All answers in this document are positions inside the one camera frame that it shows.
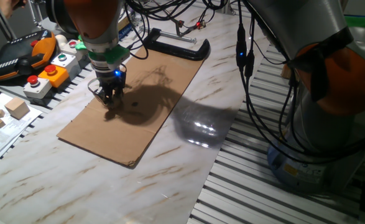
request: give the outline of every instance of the cable connector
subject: cable connector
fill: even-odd
[[[256,56],[254,56],[254,51],[250,50],[249,54],[247,55],[246,59],[246,70],[244,71],[244,76],[246,78],[250,78],[252,76],[252,73],[254,71],[254,60],[256,59]]]
[[[298,81],[297,79],[295,78],[295,70],[294,68],[290,68],[291,69],[291,75],[290,75],[290,79],[289,79],[289,86],[291,87],[298,87]]]
[[[243,24],[239,24],[238,29],[238,42],[236,43],[236,63],[240,72],[243,72],[246,65],[247,43],[246,43],[246,31]]]

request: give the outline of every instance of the green button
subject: green button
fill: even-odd
[[[64,55],[64,54],[61,54],[61,55],[59,55],[58,56],[58,59],[59,59],[59,61],[64,61],[64,60],[66,60],[67,58],[66,58],[66,55]]]

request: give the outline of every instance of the orange case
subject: orange case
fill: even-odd
[[[58,88],[67,78],[69,78],[69,73],[65,68],[58,67],[56,65],[55,67],[57,69],[54,74],[49,74],[44,70],[42,73],[40,73],[39,77],[50,80],[51,85],[55,88]]]

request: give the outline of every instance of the white control box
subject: white control box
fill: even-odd
[[[87,54],[88,51],[87,50],[76,50],[76,45],[80,43],[79,40],[71,40],[69,41],[67,44],[65,44],[60,51],[62,53],[66,53],[66,54],[70,54],[70,55],[74,55],[77,59],[77,61],[79,62],[81,59],[86,60],[86,58],[88,58]]]
[[[74,55],[61,53],[52,60],[51,64],[66,68],[70,80],[73,80],[81,72],[80,65]]]
[[[27,83],[23,87],[23,92],[27,97],[42,99],[50,91],[52,87],[50,80],[46,78],[37,78],[37,81],[38,82],[35,84]]]

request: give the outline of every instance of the white table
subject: white table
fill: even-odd
[[[195,22],[201,11],[191,8],[181,19]],[[151,27],[174,31],[171,22],[152,21]],[[208,39],[211,55],[135,169],[109,162],[56,137],[92,100],[86,85],[95,74],[88,74],[0,161],[0,220],[186,223],[243,100],[235,61],[237,29],[237,17],[216,14],[207,28],[189,35],[197,38],[197,45],[164,40],[196,50]],[[262,32],[256,32],[255,38],[261,49],[268,47]],[[261,59],[256,52],[255,69]],[[204,115],[208,118],[205,121],[200,119]],[[216,129],[215,138],[198,133],[192,136],[188,125],[192,121],[211,123]]]

